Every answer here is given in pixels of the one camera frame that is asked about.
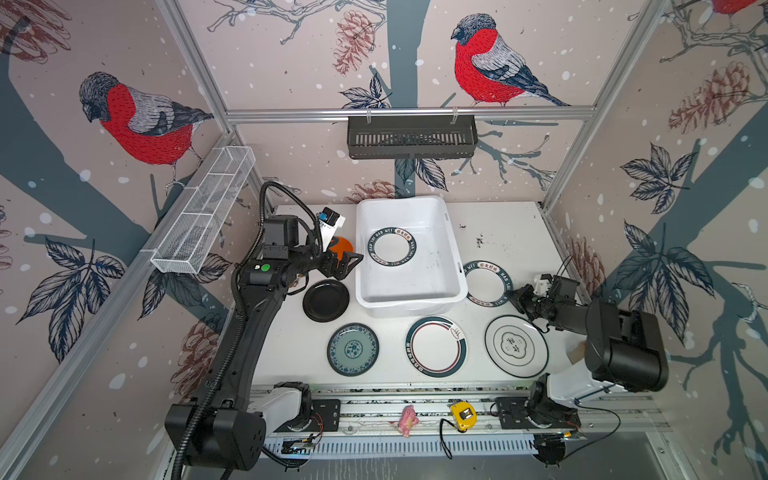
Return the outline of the green rim lettered plate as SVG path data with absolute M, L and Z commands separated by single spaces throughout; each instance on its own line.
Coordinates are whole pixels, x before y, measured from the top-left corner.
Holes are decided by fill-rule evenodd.
M 398 267 L 412 260 L 417 251 L 417 243 L 407 230 L 386 227 L 371 235 L 367 251 L 375 263 L 384 267 Z
M 496 263 L 475 260 L 464 265 L 468 284 L 467 298 L 474 304 L 496 308 L 508 302 L 513 288 L 510 275 Z

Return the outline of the white plate black flower outline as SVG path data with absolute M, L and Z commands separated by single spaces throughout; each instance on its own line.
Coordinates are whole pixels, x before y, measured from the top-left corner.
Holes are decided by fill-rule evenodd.
M 493 319 L 486 327 L 484 339 L 492 362 L 513 377 L 538 377 L 549 363 L 544 334 L 520 316 L 502 315 Z

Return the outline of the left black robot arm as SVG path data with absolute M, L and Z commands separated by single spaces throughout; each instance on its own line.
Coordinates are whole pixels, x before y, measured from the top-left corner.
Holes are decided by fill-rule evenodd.
M 188 466 L 248 471 L 264 454 L 267 437 L 283 426 L 305 427 L 314 412 L 310 387 L 300 381 L 275 384 L 258 400 L 251 385 L 267 334 L 298 277 L 318 271 L 343 280 L 362 261 L 355 251 L 333 252 L 335 232 L 345 219 L 326 207 L 313 212 L 286 186 L 265 182 L 259 192 L 283 192 L 305 213 L 270 216 L 259 213 L 256 240 L 231 276 L 235 302 L 232 318 L 204 382 L 188 400 L 170 407 L 165 429 L 174 447 L 170 470 L 182 477 Z

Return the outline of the white plastic bin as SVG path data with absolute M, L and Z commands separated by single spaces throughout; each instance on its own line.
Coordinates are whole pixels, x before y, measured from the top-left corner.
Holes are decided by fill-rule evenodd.
M 357 302 L 372 317 L 445 313 L 468 285 L 447 205 L 440 197 L 369 199 L 356 207 Z

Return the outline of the orange plate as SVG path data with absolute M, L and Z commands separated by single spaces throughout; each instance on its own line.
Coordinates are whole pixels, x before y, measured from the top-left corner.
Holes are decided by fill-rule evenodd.
M 334 236 L 329 245 L 329 250 L 334 252 L 338 260 L 341 261 L 345 252 L 354 252 L 354 247 L 346 238 Z

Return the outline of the glass jar brown contents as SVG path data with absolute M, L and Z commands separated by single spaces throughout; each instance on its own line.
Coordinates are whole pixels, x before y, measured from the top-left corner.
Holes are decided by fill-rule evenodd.
M 582 341 L 567 352 L 567 358 L 572 365 L 576 365 L 586 358 L 587 342 Z

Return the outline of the green patterned plate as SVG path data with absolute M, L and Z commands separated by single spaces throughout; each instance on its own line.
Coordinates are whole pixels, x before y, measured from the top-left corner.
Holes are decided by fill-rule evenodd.
M 331 368 L 346 377 L 369 371 L 378 359 L 379 340 L 375 332 L 360 323 L 350 323 L 334 332 L 327 345 Z

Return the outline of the white plate green red rim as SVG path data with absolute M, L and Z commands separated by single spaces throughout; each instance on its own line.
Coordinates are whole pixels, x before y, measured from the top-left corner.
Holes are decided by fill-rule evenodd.
M 468 355 L 467 340 L 460 326 L 444 317 L 418 319 L 405 337 L 405 352 L 411 365 L 431 378 L 457 373 Z

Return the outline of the yellow tape measure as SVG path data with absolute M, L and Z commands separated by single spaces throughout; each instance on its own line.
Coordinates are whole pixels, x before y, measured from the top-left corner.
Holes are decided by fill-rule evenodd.
M 450 412 L 454 418 L 455 428 L 459 432 L 467 432 L 477 423 L 477 412 L 473 405 L 467 401 L 451 404 Z

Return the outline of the pink toy figure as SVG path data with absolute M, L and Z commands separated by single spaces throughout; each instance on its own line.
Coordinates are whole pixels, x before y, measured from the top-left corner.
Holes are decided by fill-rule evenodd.
M 405 438 L 409 438 L 413 428 L 420 423 L 413 405 L 407 405 L 403 408 L 400 418 L 393 422 L 397 431 Z

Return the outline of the small circuit board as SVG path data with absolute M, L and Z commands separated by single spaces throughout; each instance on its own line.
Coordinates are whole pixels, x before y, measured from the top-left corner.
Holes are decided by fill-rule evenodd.
M 310 456 L 315 446 L 316 443 L 312 438 L 288 439 L 282 442 L 280 453 L 283 456 Z

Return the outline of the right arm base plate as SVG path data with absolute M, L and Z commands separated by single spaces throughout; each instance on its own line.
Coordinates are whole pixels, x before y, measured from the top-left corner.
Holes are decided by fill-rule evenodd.
M 530 405 L 528 398 L 499 397 L 489 408 L 503 429 L 580 430 L 581 421 L 574 408 L 557 404 L 549 398 Z

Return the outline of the black hanging wall basket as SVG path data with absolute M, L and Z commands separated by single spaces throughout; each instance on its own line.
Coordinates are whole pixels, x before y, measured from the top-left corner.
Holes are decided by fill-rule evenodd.
M 354 160 L 470 158 L 477 144 L 472 115 L 350 117 L 347 124 Z

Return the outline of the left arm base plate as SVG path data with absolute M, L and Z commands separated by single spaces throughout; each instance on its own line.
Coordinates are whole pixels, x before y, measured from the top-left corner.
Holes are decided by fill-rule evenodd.
M 280 433 L 337 432 L 339 429 L 341 402 L 338 399 L 312 401 L 312 411 L 306 421 L 286 422 Z

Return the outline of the aluminium horizontal frame bar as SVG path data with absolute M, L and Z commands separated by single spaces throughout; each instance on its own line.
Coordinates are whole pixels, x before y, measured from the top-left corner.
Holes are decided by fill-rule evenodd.
M 513 107 L 447 107 L 447 108 L 390 108 L 390 109 L 279 109 L 279 110 L 231 110 L 225 119 L 231 125 L 264 123 L 313 123 L 340 122 L 352 117 L 366 120 L 374 117 L 448 116 L 472 115 L 476 120 L 580 120 L 594 117 L 597 109 L 592 106 L 513 106 Z

